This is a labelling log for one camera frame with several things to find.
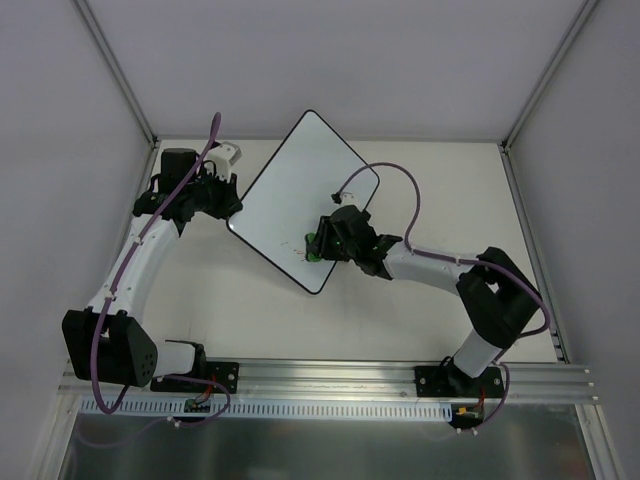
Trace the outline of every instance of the white tablet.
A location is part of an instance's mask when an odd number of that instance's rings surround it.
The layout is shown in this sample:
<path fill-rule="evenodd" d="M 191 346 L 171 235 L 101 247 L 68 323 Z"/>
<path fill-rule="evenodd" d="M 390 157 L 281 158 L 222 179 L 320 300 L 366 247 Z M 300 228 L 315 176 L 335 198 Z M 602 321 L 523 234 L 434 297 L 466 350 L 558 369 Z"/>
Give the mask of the white tablet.
<path fill-rule="evenodd" d="M 338 191 L 366 162 L 316 112 L 306 111 L 242 198 L 244 208 L 229 230 L 311 294 L 318 294 L 335 262 L 307 262 L 305 235 L 338 206 Z M 378 188 L 373 170 L 360 173 L 346 191 L 365 208 Z"/>

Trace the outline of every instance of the green object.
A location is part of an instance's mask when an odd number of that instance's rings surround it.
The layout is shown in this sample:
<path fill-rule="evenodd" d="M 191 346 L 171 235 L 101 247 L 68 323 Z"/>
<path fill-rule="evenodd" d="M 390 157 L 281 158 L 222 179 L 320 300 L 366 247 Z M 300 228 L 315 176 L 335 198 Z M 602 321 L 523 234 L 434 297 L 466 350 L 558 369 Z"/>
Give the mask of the green object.
<path fill-rule="evenodd" d="M 305 242 L 308 244 L 310 244 L 311 242 L 313 242 L 313 240 L 316 238 L 316 234 L 315 233 L 307 233 L 304 236 L 304 240 Z M 313 253 L 307 253 L 304 256 L 305 260 L 307 262 L 319 262 L 320 260 L 322 260 L 320 257 L 317 257 L 316 255 L 314 255 Z"/>

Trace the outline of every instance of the white floor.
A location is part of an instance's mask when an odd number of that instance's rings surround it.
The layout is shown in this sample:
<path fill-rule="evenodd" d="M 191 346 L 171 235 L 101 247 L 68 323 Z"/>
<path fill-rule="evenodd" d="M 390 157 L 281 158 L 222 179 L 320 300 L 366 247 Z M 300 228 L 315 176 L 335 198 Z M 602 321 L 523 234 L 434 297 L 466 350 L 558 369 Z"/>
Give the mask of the white floor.
<path fill-rule="evenodd" d="M 277 141 L 238 141 L 242 194 Z M 167 140 L 199 150 L 204 141 Z M 368 162 L 408 168 L 422 189 L 412 242 L 458 253 L 504 249 L 533 280 L 498 149 L 491 144 L 353 142 Z M 402 235 L 415 198 L 399 172 L 378 171 L 369 211 L 378 233 Z M 471 330 L 458 297 L 425 285 L 385 281 L 339 264 L 312 296 L 231 235 L 223 221 L 199 214 L 161 267 L 144 327 L 156 340 L 203 343 L 209 356 L 334 360 L 440 360 Z M 542 323 L 538 313 L 530 323 Z M 519 341 L 507 361 L 555 362 L 548 333 Z"/>

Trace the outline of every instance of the white wall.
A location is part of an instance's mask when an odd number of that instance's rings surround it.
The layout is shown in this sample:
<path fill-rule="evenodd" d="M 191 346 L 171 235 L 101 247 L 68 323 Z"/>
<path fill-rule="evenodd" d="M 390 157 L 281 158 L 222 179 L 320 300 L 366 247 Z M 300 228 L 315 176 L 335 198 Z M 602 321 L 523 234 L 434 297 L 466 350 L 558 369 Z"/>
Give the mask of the white wall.
<path fill-rule="evenodd" d="M 582 0 L 90 3 L 160 135 L 501 140 Z"/>
<path fill-rule="evenodd" d="M 70 2 L 4 2 L 0 65 L 0 476 L 18 479 L 59 384 L 62 318 L 108 268 L 147 147 Z"/>
<path fill-rule="evenodd" d="M 593 366 L 629 478 L 640 471 L 640 3 L 608 0 L 514 158 L 572 360 Z"/>

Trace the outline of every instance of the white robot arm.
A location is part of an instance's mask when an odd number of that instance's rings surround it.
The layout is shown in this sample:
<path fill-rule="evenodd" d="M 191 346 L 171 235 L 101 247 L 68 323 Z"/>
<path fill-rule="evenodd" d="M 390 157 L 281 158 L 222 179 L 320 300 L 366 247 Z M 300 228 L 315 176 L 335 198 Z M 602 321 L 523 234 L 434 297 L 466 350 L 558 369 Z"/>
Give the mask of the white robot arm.
<path fill-rule="evenodd" d="M 62 330 L 78 378 L 91 378 L 91 340 L 106 299 L 111 302 L 98 349 L 99 381 L 142 387 L 152 378 L 169 374 L 198 376 L 198 369 L 206 361 L 202 346 L 171 340 L 154 342 L 142 327 L 142 314 L 163 260 L 193 215 L 204 212 L 226 219 L 242 209 L 236 193 L 236 176 L 231 173 L 240 156 L 236 145 L 217 144 L 197 174 L 141 238 L 143 228 L 197 157 L 189 149 L 163 151 L 161 173 L 152 178 L 150 189 L 136 201 L 129 235 L 102 288 L 84 310 L 69 310 L 63 320 Z M 134 243 L 139 245 L 131 253 Z M 114 278 L 123 266 L 113 293 Z"/>
<path fill-rule="evenodd" d="M 473 330 L 446 364 L 446 382 L 462 396 L 538 310 L 535 288 L 498 248 L 456 255 L 409 246 L 402 237 L 377 235 L 367 211 L 341 205 L 306 236 L 306 259 L 353 260 L 368 275 L 420 282 L 459 296 Z"/>

